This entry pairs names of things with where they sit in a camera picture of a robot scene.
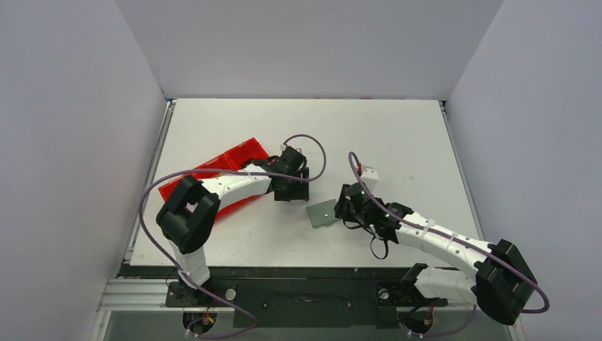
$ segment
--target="black cable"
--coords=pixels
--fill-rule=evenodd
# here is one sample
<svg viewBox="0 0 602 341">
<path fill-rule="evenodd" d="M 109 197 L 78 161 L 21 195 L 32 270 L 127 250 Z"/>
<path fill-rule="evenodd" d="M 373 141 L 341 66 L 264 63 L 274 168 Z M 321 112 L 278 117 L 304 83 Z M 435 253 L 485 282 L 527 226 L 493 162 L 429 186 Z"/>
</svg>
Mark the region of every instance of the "black cable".
<svg viewBox="0 0 602 341">
<path fill-rule="evenodd" d="M 370 241 L 370 252 L 372 252 L 372 255 L 374 256 L 374 258 L 382 261 L 383 259 L 387 258 L 387 256 L 389 255 L 389 244 L 387 243 L 386 240 L 383 240 L 383 243 L 385 244 L 385 255 L 382 258 L 379 256 L 376 256 L 376 253 L 374 253 L 374 249 L 372 248 L 372 243 L 374 243 L 374 241 L 377 239 L 378 238 L 373 234 L 372 240 Z"/>
<path fill-rule="evenodd" d="M 356 226 L 349 226 L 347 224 L 347 222 L 345 221 L 345 219 L 343 219 L 343 225 L 345 225 L 345 227 L 348 228 L 348 229 L 360 229 L 360 228 L 363 228 L 362 224 L 357 224 Z"/>
<path fill-rule="evenodd" d="M 168 275 L 165 277 L 165 285 L 168 288 L 169 288 L 168 279 L 171 277 L 171 275 L 173 275 L 174 271 L 177 271 L 177 268 L 173 268 L 170 272 L 168 272 Z"/>
<path fill-rule="evenodd" d="M 413 313 L 416 313 L 416 311 L 417 311 L 418 309 L 420 309 L 420 308 L 423 308 L 423 307 L 424 307 L 425 305 L 427 305 L 427 304 L 430 304 L 430 303 L 433 303 L 433 302 L 435 302 L 437 299 L 438 299 L 438 298 L 428 298 L 428 299 L 424 300 L 424 301 L 423 301 L 421 304 L 419 304 L 419 305 L 416 305 L 416 306 L 415 306 L 415 307 L 414 307 L 412 310 L 410 310 L 410 311 L 408 311 L 406 314 L 404 314 L 404 316 L 403 316 L 403 317 L 401 317 L 401 318 L 399 319 L 399 321 L 400 321 L 400 322 L 402 322 L 402 323 L 403 323 L 403 322 L 406 322 L 408 319 L 410 319 L 410 316 L 411 316 Z"/>
</svg>

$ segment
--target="white enclosure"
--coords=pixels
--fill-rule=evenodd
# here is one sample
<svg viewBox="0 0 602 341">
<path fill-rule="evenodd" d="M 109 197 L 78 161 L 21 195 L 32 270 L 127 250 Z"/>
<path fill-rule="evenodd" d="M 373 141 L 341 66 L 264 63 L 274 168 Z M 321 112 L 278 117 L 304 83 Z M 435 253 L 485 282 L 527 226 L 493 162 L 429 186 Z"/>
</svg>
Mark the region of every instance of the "white enclosure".
<svg viewBox="0 0 602 341">
<path fill-rule="evenodd" d="M 502 0 L 116 0 L 168 97 L 446 99 Z"/>
</svg>

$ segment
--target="bolt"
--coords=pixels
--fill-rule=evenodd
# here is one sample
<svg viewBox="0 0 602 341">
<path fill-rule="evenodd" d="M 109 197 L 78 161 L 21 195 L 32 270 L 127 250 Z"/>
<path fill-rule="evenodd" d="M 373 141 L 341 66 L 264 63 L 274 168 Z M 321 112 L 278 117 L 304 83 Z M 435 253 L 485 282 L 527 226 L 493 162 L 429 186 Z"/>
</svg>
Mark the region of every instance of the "bolt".
<svg viewBox="0 0 602 341">
<path fill-rule="evenodd" d="M 236 297 L 236 291 L 234 289 L 226 290 L 226 299 L 232 301 Z"/>
<path fill-rule="evenodd" d="M 380 297 L 381 300 L 386 300 L 387 298 L 389 298 L 389 290 L 382 288 L 378 291 L 378 297 Z"/>
</svg>

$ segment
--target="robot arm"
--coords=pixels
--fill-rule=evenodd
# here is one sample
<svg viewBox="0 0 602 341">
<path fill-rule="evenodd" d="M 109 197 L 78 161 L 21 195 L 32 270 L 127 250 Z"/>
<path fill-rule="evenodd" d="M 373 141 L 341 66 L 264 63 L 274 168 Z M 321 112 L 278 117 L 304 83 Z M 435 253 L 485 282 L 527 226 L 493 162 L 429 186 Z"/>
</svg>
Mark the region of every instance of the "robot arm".
<svg viewBox="0 0 602 341">
<path fill-rule="evenodd" d="M 373 178 L 370 185 L 364 180 L 366 171 Z M 361 172 L 361 179 L 370 191 L 376 184 L 374 178 L 378 179 L 374 173 L 371 168 Z M 394 215 L 425 228 L 419 230 L 390 217 L 370 200 L 359 183 L 343 185 L 335 215 L 369 227 L 385 243 L 391 241 L 421 249 L 458 269 L 436 269 L 426 264 L 415 264 L 402 279 L 402 285 L 407 290 L 417 291 L 425 299 L 446 298 L 454 303 L 478 304 L 484 313 L 499 323 L 514 324 L 534 291 L 533 287 L 486 255 L 453 242 L 445 235 L 488 251 L 536 283 L 531 270 L 512 243 L 503 239 L 498 244 L 472 239 L 439 226 L 434 220 L 423 217 L 407 206 L 396 202 L 385 204 L 378 197 L 376 200 Z"/>
<path fill-rule="evenodd" d="M 277 173 L 307 178 L 307 159 L 297 150 L 286 146 L 279 157 L 254 160 L 241 172 L 248 176 L 222 175 L 216 178 L 196 180 L 185 176 L 157 215 L 156 222 L 169 240 L 175 258 L 188 276 L 180 276 L 191 288 L 187 278 L 202 285 L 209 279 L 205 261 L 204 243 L 209 235 L 218 211 L 247 197 L 274 192 L 276 201 L 309 200 L 309 183 L 250 175 L 251 173 Z"/>
</svg>

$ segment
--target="white wall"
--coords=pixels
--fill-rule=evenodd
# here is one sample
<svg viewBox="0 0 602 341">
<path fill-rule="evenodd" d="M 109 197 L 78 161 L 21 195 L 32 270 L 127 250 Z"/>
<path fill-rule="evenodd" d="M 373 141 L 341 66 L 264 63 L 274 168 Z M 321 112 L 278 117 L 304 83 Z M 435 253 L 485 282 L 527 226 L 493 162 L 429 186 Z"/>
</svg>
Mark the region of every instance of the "white wall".
<svg viewBox="0 0 602 341">
<path fill-rule="evenodd" d="M 165 100 L 112 0 L 0 5 L 0 340 L 85 340 Z"/>
<path fill-rule="evenodd" d="M 169 97 L 446 99 L 502 0 L 116 0 Z"/>
<path fill-rule="evenodd" d="M 485 236 L 551 299 L 523 317 L 531 340 L 602 340 L 600 18 L 600 1 L 504 1 L 447 103 Z"/>
</svg>

